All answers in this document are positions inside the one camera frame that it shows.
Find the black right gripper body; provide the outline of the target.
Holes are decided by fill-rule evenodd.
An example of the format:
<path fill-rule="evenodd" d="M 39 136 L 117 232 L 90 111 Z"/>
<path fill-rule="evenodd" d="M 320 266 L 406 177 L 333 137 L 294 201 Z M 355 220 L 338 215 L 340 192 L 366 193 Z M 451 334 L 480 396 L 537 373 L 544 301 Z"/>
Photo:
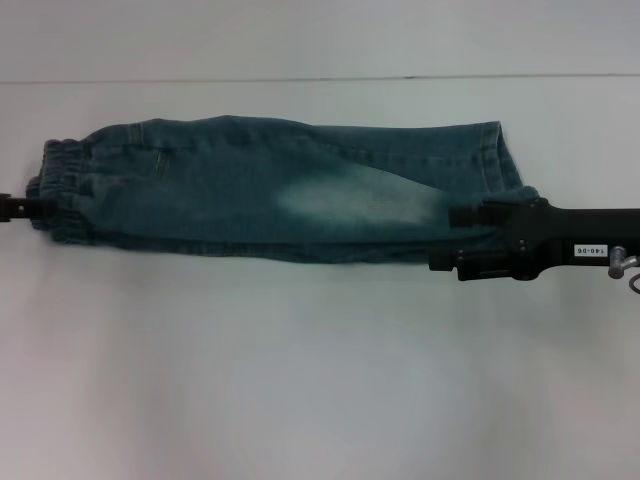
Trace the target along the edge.
<path fill-rule="evenodd" d="M 515 280 L 559 266 L 609 267 L 613 247 L 640 256 L 640 209 L 562 209 L 544 198 L 506 203 L 503 247 Z"/>

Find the blue denim shorts basketball print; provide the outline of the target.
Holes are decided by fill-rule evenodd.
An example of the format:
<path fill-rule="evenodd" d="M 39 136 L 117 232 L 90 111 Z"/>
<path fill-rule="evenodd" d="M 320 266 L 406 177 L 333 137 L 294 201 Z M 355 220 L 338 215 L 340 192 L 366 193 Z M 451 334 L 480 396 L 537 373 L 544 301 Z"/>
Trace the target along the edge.
<path fill-rule="evenodd" d="M 536 196 L 501 125 L 313 126 L 222 116 L 113 125 L 51 140 L 30 199 L 58 243 L 294 263 L 425 264 L 490 249 L 451 209 Z"/>

